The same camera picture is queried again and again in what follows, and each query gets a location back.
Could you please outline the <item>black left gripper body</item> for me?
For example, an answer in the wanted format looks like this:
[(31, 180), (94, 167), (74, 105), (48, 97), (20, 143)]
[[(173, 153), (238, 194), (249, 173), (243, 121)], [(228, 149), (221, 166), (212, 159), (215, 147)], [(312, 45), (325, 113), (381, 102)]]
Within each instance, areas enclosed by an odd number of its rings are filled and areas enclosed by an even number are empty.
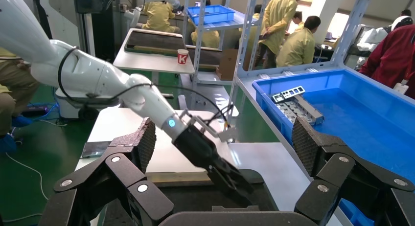
[(211, 180), (227, 180), (227, 165), (216, 145), (194, 125), (185, 128), (173, 144), (194, 166), (207, 170)]

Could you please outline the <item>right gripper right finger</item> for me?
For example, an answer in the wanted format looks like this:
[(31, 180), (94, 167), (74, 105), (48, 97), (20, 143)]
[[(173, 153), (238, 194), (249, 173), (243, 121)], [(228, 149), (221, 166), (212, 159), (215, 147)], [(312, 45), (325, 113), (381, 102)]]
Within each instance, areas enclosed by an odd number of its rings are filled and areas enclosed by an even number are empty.
[(302, 117), (293, 125), (294, 150), (312, 178), (294, 211), (326, 225), (340, 200), (353, 203), (377, 226), (415, 223), (415, 186), (407, 178), (359, 157), (339, 137), (315, 131)]

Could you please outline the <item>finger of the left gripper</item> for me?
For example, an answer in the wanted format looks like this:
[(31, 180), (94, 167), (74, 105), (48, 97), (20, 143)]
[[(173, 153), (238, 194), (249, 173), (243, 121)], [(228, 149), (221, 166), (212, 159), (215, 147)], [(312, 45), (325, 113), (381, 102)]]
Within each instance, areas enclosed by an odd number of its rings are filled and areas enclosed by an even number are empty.
[(221, 158), (221, 175), (224, 182), (221, 187), (223, 193), (239, 195), (253, 193), (254, 188), (240, 170), (224, 158)]
[(237, 168), (210, 167), (207, 175), (214, 185), (238, 206), (251, 205), (251, 200), (247, 197), (251, 193), (251, 184)]

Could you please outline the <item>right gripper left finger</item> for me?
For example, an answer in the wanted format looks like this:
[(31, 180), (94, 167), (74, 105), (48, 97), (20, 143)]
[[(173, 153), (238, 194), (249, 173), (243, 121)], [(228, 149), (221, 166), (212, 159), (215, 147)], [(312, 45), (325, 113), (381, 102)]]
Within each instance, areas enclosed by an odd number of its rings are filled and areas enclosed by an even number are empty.
[(155, 131), (145, 118), (134, 133), (114, 138), (98, 159), (58, 180), (39, 225), (88, 226), (114, 200), (136, 225), (159, 225), (174, 205), (145, 174)]

